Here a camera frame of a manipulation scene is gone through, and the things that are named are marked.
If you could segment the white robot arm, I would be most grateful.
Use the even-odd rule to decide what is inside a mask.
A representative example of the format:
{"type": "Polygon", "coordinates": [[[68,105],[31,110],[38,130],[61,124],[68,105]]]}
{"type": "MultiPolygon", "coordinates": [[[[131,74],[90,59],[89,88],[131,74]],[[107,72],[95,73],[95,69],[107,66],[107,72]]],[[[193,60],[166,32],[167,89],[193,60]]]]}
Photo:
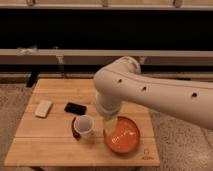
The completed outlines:
{"type": "Polygon", "coordinates": [[[105,120],[128,101],[213,130],[213,83],[145,77],[130,56],[102,67],[93,81],[96,110],[105,120]]]}

